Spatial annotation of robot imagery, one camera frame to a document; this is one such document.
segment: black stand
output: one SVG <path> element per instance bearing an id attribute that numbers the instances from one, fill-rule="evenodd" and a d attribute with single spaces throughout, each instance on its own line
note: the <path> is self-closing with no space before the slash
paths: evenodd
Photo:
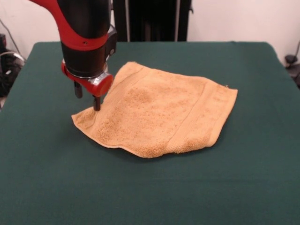
<path id="1" fill-rule="evenodd" d="M 186 41 L 191 2 L 114 0 L 118 41 Z"/>

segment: metal part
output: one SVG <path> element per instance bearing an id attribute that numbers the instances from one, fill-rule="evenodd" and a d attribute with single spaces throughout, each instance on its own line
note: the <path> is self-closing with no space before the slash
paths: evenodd
<path id="1" fill-rule="evenodd" d="M 75 95 L 77 98 L 82 98 L 83 97 L 83 88 L 82 86 L 74 81 L 74 87 L 75 87 Z"/>
<path id="2" fill-rule="evenodd" d="M 180 16 L 180 0 L 177 0 L 176 1 L 176 20 L 175 20 L 175 41 L 178 41 L 179 16 Z"/>
<path id="3" fill-rule="evenodd" d="M 126 30 L 127 30 L 127 42 L 130 42 L 130 16 L 129 16 L 129 0 L 125 0 L 126 11 Z"/>
<path id="4" fill-rule="evenodd" d="M 94 96 L 94 110 L 100 111 L 101 109 L 101 97 Z"/>
<path id="5" fill-rule="evenodd" d="M 103 72 L 99 77 L 96 77 L 94 79 L 89 79 L 89 82 L 95 86 L 98 86 L 101 81 L 106 78 L 109 74 L 107 72 Z"/>

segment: cable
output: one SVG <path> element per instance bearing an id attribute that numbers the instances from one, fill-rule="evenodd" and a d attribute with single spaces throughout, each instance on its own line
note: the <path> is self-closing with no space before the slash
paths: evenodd
<path id="1" fill-rule="evenodd" d="M 0 58 L 3 56 L 3 55 L 8 55 L 8 54 L 12 54 L 14 55 L 15 57 L 17 57 L 18 59 L 22 60 L 23 62 L 26 62 L 26 59 L 20 55 L 20 53 L 18 52 L 14 52 L 14 51 L 8 51 L 8 52 L 3 52 L 0 54 Z"/>
<path id="2" fill-rule="evenodd" d="M 20 53 L 20 50 L 19 50 L 18 46 L 16 45 L 15 40 L 13 39 L 13 36 L 12 36 L 11 33 L 10 33 L 10 30 L 7 28 L 7 26 L 5 26 L 4 22 L 3 22 L 1 19 L 0 19 L 0 23 L 1 23 L 2 26 L 7 30 L 7 32 L 8 32 L 8 34 L 9 34 L 11 40 L 12 40 L 13 43 L 14 43 L 14 46 L 15 46 L 16 50 L 18 51 L 18 53 Z"/>
<path id="3" fill-rule="evenodd" d="M 299 48 L 300 48 L 300 41 L 298 42 L 298 46 L 297 46 L 297 51 L 295 53 L 295 56 L 297 57 L 298 53 L 299 53 Z"/>

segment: black cable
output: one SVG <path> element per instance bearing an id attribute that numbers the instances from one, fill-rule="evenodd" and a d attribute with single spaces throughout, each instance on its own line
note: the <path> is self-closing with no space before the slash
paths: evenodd
<path id="1" fill-rule="evenodd" d="M 7 30 L 7 32 L 8 32 L 8 34 L 9 34 L 11 40 L 12 40 L 13 43 L 14 43 L 14 46 L 15 46 L 16 50 L 18 51 L 18 53 L 20 53 L 20 50 L 19 50 L 18 46 L 16 45 L 15 40 L 13 39 L 13 36 L 12 36 L 11 33 L 10 33 L 10 30 L 7 28 L 7 26 L 5 26 L 5 24 L 4 24 L 4 22 L 1 20 L 1 18 L 0 18 L 0 23 L 1 23 L 2 26 Z"/>
<path id="2" fill-rule="evenodd" d="M 297 46 L 297 51 L 295 53 L 295 57 L 297 57 L 298 53 L 299 53 L 299 48 L 300 48 L 300 41 L 298 42 L 298 46 Z"/>

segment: towel fold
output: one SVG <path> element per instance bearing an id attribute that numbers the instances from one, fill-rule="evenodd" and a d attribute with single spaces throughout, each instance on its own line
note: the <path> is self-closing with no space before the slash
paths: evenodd
<path id="1" fill-rule="evenodd" d="M 72 119 L 104 147 L 154 158 L 214 145 L 237 94 L 204 77 L 128 62 L 117 73 L 101 110 L 91 107 Z"/>

